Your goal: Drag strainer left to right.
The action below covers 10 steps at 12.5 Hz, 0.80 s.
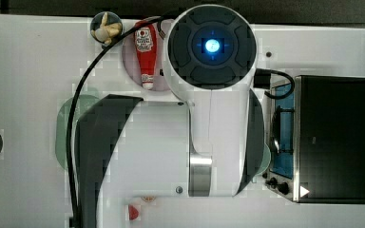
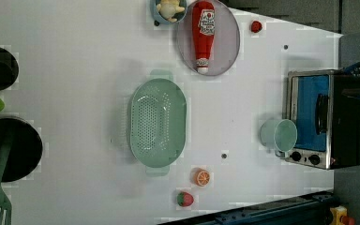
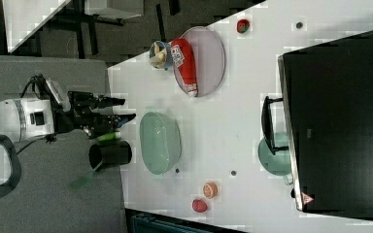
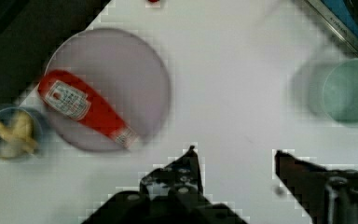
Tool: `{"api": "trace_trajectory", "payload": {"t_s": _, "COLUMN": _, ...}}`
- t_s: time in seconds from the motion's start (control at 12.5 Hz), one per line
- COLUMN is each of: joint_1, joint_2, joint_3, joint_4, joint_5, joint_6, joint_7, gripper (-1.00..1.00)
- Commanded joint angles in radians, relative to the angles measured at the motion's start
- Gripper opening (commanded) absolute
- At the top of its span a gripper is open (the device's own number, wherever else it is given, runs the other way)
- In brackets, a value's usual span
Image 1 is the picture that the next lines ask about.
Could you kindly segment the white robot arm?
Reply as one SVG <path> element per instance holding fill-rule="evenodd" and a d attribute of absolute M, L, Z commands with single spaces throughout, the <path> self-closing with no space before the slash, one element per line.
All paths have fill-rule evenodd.
<path fill-rule="evenodd" d="M 234 197 L 246 187 L 263 150 L 257 48 L 251 25 L 224 6 L 173 21 L 163 43 L 168 93 L 109 94 L 77 123 L 81 228 L 129 228 L 140 197 Z"/>

